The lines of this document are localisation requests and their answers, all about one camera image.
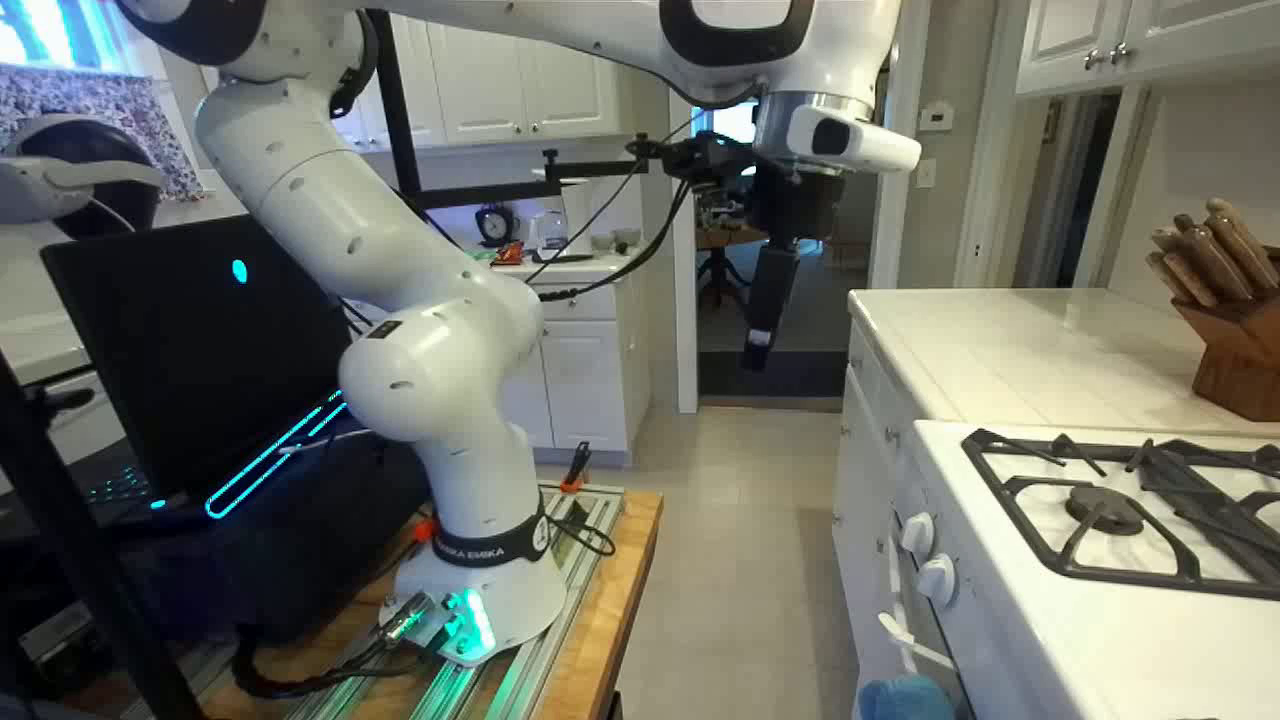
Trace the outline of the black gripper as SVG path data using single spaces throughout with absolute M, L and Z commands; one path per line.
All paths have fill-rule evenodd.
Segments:
M 825 240 L 836 229 L 839 178 L 779 174 L 764 165 L 748 194 L 748 217 L 767 240 Z M 748 291 L 748 331 L 739 364 L 759 372 L 776 343 L 776 327 L 795 279 L 795 247 L 764 244 Z

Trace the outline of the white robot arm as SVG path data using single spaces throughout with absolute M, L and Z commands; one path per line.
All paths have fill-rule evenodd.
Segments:
M 222 75 L 197 141 L 256 225 L 379 324 L 339 358 L 349 414 L 416 451 L 440 538 L 395 569 L 434 602 L 458 663 L 535 640 L 567 603 L 535 458 L 499 384 L 539 336 L 539 298 L 430 229 L 328 126 L 372 10 L 546 40 L 664 79 L 699 110 L 759 105 L 779 174 L 909 174 L 921 145 L 876 126 L 900 0 L 118 0 L 174 55 Z

